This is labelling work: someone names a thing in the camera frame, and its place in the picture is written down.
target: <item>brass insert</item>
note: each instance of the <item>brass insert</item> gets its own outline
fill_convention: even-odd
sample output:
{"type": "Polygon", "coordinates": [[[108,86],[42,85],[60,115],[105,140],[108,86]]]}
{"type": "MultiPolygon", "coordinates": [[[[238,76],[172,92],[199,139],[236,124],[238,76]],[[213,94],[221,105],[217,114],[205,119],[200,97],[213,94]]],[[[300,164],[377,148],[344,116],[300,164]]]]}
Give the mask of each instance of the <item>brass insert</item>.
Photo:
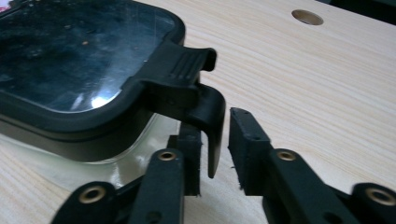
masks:
{"type": "Polygon", "coordinates": [[[106,190],[101,186],[93,186],[85,189],[79,195],[79,201],[81,203],[96,203],[106,195],[106,190]]]}
{"type": "Polygon", "coordinates": [[[371,200],[375,201],[376,203],[380,203],[386,206],[396,205],[396,199],[382,189],[369,188],[366,190],[366,194],[371,200]]]}
{"type": "Polygon", "coordinates": [[[280,151],[276,155],[283,161],[294,161],[296,159],[296,156],[288,151],[280,151]]]}
{"type": "Polygon", "coordinates": [[[172,161],[176,158],[176,154],[170,151],[165,151],[158,155],[158,158],[162,161],[172,161]]]}

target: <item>wooden table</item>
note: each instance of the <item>wooden table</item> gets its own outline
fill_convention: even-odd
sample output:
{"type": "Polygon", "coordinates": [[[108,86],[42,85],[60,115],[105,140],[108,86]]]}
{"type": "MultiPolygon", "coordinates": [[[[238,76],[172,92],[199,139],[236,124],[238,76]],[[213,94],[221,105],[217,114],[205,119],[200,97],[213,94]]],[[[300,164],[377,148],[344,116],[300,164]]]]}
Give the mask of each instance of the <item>wooden table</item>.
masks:
{"type": "MultiPolygon", "coordinates": [[[[227,106],[256,116],[275,147],[300,153],[329,185],[396,189],[396,26],[313,0],[142,2],[177,14],[186,46],[219,59],[202,82],[227,106]],[[297,21],[304,9],[321,25],[297,21]]],[[[186,223],[266,223],[260,197],[239,190],[228,152],[229,114],[217,175],[186,198],[186,223]]],[[[69,195],[0,145],[0,223],[48,223],[69,195]]]]}

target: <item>black plastic arm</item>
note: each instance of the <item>black plastic arm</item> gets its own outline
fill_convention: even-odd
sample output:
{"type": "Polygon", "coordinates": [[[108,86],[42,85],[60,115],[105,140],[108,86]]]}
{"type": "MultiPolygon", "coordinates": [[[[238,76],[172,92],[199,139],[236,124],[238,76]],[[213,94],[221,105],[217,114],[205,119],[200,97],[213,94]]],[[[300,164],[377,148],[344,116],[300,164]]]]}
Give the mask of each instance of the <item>black plastic arm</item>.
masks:
{"type": "Polygon", "coordinates": [[[246,195],[262,195],[271,224],[396,223],[396,194],[376,184],[349,196],[324,184],[294,151],[273,149],[254,117],[231,109],[229,149],[246,195]]]}
{"type": "Polygon", "coordinates": [[[182,123],[144,176],[120,189],[107,182],[76,189],[52,223],[183,223],[184,196],[199,195],[201,146],[201,131],[182,123]]]}

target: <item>black plastic bracket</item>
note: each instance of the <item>black plastic bracket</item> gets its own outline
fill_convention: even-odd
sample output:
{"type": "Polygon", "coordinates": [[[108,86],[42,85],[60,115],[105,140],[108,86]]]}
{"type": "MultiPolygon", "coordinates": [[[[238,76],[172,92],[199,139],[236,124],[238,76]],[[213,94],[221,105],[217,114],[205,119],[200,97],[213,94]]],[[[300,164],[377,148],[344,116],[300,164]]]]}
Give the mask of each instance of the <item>black plastic bracket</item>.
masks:
{"type": "Polygon", "coordinates": [[[271,224],[396,223],[396,193],[356,185],[349,196],[324,184],[304,159],[273,149],[260,124],[246,110],[231,109],[229,149],[246,195],[263,196],[271,224]]]}
{"type": "Polygon", "coordinates": [[[107,182],[76,189],[52,223],[183,223],[184,196],[199,195],[201,146],[201,131],[182,123],[144,176],[120,189],[107,182]]]}

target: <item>black plastic part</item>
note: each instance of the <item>black plastic part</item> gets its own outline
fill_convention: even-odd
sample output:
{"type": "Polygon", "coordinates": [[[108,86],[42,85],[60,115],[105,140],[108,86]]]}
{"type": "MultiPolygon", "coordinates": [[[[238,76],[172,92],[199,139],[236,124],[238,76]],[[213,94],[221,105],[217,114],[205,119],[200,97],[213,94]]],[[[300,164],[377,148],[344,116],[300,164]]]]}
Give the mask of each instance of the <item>black plastic part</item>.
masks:
{"type": "Polygon", "coordinates": [[[246,195],[263,195],[265,167],[261,160],[273,149],[260,124],[246,110],[230,110],[229,149],[246,195]]]}
{"type": "Polygon", "coordinates": [[[161,86],[153,86],[146,102],[148,102],[148,107],[152,111],[179,119],[206,133],[209,141],[208,175],[213,178],[219,165],[225,100],[217,90],[203,84],[196,85],[200,98],[195,107],[189,107],[191,102],[187,98],[178,96],[180,91],[169,91],[161,86]],[[184,103],[176,104],[177,96],[185,100],[184,103]]]}
{"type": "Polygon", "coordinates": [[[144,176],[140,176],[131,183],[123,186],[120,189],[117,189],[119,212],[115,221],[109,223],[123,224],[128,221],[129,215],[131,215],[131,211],[134,207],[134,200],[136,199],[137,192],[140,190],[140,185],[143,181],[143,178],[144,176]]]}
{"type": "MultiPolygon", "coordinates": [[[[0,133],[75,161],[101,161],[117,156],[131,146],[147,126],[152,113],[160,113],[196,126],[206,133],[209,139],[208,174],[210,177],[214,176],[219,163],[225,100],[218,91],[200,84],[199,76],[201,70],[214,69],[217,56],[213,49],[188,49],[180,46],[184,41],[185,27],[177,16],[160,8],[127,0],[18,1],[14,6],[11,10],[0,14],[2,30],[0,43],[5,48],[1,51],[2,54],[7,54],[7,57],[0,57],[0,72],[5,72],[0,74],[3,79],[0,80],[0,87],[7,89],[0,91],[0,133]],[[119,7],[122,8],[122,13],[118,12],[119,7]],[[158,24],[156,20],[159,15],[162,15],[163,26],[152,26],[158,24]],[[144,25],[143,28],[140,26],[125,28],[129,24],[134,24],[133,21],[147,23],[147,27],[153,30],[146,29],[144,25]],[[10,22],[17,22],[18,25],[10,25],[10,22]],[[70,33],[70,24],[74,24],[75,31],[78,32],[70,33]],[[52,30],[47,26],[62,29],[57,32],[56,29],[52,30]],[[21,27],[36,32],[26,32],[21,27]],[[164,37],[157,36],[160,30],[164,37]],[[150,46],[151,43],[156,43],[158,46],[154,45],[155,48],[151,46],[148,49],[148,58],[143,63],[139,61],[142,63],[141,67],[138,65],[136,71],[130,71],[131,74],[120,86],[120,92],[105,105],[86,111],[64,112],[46,108],[46,102],[52,102],[46,100],[46,97],[55,95],[54,100],[57,100],[56,93],[40,91],[42,94],[39,99],[23,99],[25,96],[36,96],[28,92],[35,91],[35,83],[43,84],[43,80],[37,81],[36,77],[45,77],[44,83],[48,79],[50,87],[52,87],[50,83],[62,84],[63,80],[64,85],[66,81],[72,80],[69,84],[72,87],[74,85],[79,87],[81,83],[90,83],[89,76],[99,77],[98,80],[102,83],[98,74],[107,70],[106,64],[109,62],[119,64],[121,62],[118,60],[134,58],[125,57],[124,54],[127,52],[124,52],[124,49],[128,48],[124,46],[127,45],[131,52],[136,50],[134,53],[137,58],[141,55],[139,46],[131,46],[131,41],[126,39],[139,32],[148,32],[153,38],[156,37],[153,39],[155,41],[150,41],[151,38],[138,38],[144,46],[150,46]],[[81,40],[86,37],[92,40],[81,44],[81,40]],[[65,44],[65,40],[71,41],[70,44],[65,44]],[[112,42],[108,40],[117,40],[118,42],[114,43],[122,45],[119,45],[117,50],[103,53],[103,49],[113,47],[112,42]],[[21,46],[24,46],[21,52],[12,50],[13,47],[21,46]],[[54,55],[64,55],[65,46],[73,49],[67,51],[66,59],[76,61],[75,63],[85,70],[75,69],[70,72],[73,64],[65,65],[63,61],[59,63],[55,60],[54,55]],[[34,57],[30,58],[25,53],[32,52],[24,52],[30,47],[42,48],[46,52],[48,51],[46,48],[49,48],[53,52],[36,57],[33,50],[34,57]],[[21,63],[11,59],[3,62],[11,56],[22,60],[25,65],[22,66],[21,63]],[[29,84],[29,88],[32,89],[19,88],[22,93],[9,89],[12,87],[8,85],[10,82],[20,84],[13,76],[17,78],[21,76],[21,74],[10,75],[9,72],[14,71],[14,67],[18,67],[21,72],[26,73],[28,66],[34,68],[28,69],[28,72],[36,72],[34,76],[29,76],[33,79],[29,82],[33,83],[29,84]],[[51,70],[53,74],[61,74],[60,77],[56,78],[52,73],[48,74],[50,68],[53,69],[51,70]]],[[[114,69],[128,72],[130,66],[136,65],[132,62],[124,62],[114,69]]],[[[65,100],[64,104],[57,106],[68,108],[70,102],[75,101],[65,100]]]]}
{"type": "Polygon", "coordinates": [[[107,182],[91,182],[73,192],[62,205],[53,224],[108,224],[119,212],[117,193],[107,182]]]}
{"type": "Polygon", "coordinates": [[[325,185],[296,152],[273,150],[249,112],[232,108],[230,125],[229,149],[239,181],[246,195],[263,196],[269,223],[396,223],[391,189],[365,183],[347,195],[325,185]]]}
{"type": "Polygon", "coordinates": [[[330,220],[359,223],[297,153],[278,149],[268,157],[271,183],[284,202],[292,223],[327,224],[330,220]],[[292,155],[282,160],[280,155],[292,155]]]}
{"type": "Polygon", "coordinates": [[[361,223],[396,223],[396,192],[373,183],[355,185],[349,206],[361,223]]]}
{"type": "Polygon", "coordinates": [[[183,163],[175,149],[152,155],[128,223],[183,223],[183,163]]]}
{"type": "Polygon", "coordinates": [[[168,148],[177,148],[184,156],[184,195],[200,195],[201,130],[181,123],[178,135],[171,135],[168,148]]]}

